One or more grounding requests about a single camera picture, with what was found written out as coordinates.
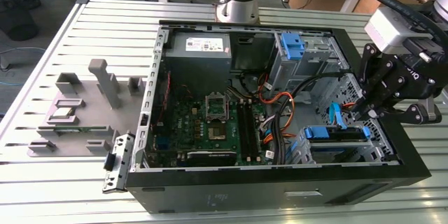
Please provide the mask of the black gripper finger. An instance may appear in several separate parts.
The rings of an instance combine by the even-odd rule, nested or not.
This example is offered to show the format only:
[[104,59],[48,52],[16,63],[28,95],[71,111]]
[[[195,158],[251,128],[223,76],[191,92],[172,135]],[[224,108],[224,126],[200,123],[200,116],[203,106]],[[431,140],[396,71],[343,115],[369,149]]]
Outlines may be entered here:
[[395,108],[395,105],[399,102],[399,99],[387,101],[377,108],[368,110],[368,116],[371,118],[391,118],[400,123],[416,125],[436,124],[441,122],[443,116],[439,107],[435,104],[433,96],[429,96],[425,99],[419,99],[405,110]]
[[351,111],[357,114],[395,114],[396,55],[380,52],[372,43],[364,46],[357,82],[361,97]]

